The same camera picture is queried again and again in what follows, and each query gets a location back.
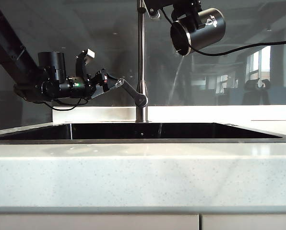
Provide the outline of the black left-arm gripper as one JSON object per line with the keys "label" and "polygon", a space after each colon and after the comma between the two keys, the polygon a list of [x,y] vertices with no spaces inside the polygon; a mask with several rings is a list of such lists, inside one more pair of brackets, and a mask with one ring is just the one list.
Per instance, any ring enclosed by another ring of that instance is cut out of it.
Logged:
{"label": "black left-arm gripper", "polygon": [[92,94],[89,98],[96,98],[108,91],[118,89],[123,85],[123,78],[116,78],[109,74],[105,69],[98,71],[95,76],[90,80],[92,86]]}

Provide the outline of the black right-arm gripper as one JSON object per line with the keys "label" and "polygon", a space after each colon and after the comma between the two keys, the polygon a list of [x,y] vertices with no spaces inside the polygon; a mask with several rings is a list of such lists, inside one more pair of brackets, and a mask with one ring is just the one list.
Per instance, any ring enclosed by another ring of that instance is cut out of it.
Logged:
{"label": "black right-arm gripper", "polygon": [[196,28],[204,28],[205,24],[201,21],[199,13],[202,11],[200,0],[179,0],[173,4],[174,15],[194,15]]}

